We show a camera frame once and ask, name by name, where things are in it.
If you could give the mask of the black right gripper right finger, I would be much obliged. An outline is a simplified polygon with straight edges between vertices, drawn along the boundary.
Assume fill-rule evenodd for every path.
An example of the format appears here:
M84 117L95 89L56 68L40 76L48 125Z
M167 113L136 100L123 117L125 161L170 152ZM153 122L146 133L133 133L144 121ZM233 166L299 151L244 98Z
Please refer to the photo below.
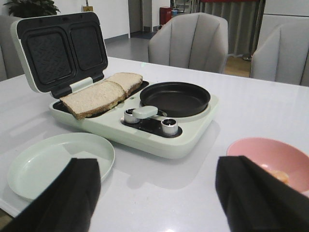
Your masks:
M215 188L232 232L307 232L309 199L245 156L220 157Z

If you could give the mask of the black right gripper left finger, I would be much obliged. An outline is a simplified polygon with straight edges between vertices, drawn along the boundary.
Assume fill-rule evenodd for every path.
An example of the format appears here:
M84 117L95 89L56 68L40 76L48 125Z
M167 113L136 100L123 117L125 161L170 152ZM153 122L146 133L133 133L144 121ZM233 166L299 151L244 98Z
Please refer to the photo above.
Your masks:
M2 231L86 232L99 195L97 160L72 158L52 184Z

